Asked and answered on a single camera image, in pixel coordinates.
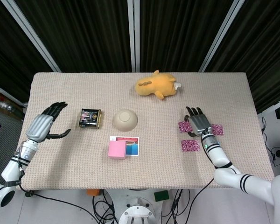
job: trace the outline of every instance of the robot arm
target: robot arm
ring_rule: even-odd
[[[21,178],[37,151],[38,143],[45,139],[63,138],[70,132],[68,129],[63,134],[49,133],[53,122],[66,106],[65,102],[54,103],[33,120],[26,132],[28,140],[16,150],[1,174],[6,184],[5,186],[0,184],[0,207],[6,206],[13,199],[16,186],[21,184]]]
[[[204,152],[216,168],[214,172],[215,182],[222,186],[237,188],[274,205],[271,183],[253,175],[241,174],[211,133],[211,125],[201,109],[186,108],[190,116],[186,115],[185,121],[191,123],[194,132],[188,134],[191,137],[200,136]]]

